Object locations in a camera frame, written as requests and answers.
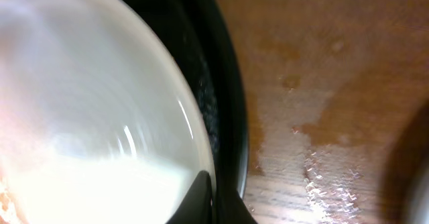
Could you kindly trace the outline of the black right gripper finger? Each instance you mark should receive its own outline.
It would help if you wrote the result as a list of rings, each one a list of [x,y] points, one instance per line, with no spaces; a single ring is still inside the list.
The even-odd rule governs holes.
[[[210,175],[202,170],[167,224],[211,224],[212,186]]]

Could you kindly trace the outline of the cream white plate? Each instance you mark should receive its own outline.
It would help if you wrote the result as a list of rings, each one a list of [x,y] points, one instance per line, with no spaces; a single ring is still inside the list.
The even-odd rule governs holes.
[[[1,0],[1,222],[166,223],[215,165],[175,60],[122,0]]]

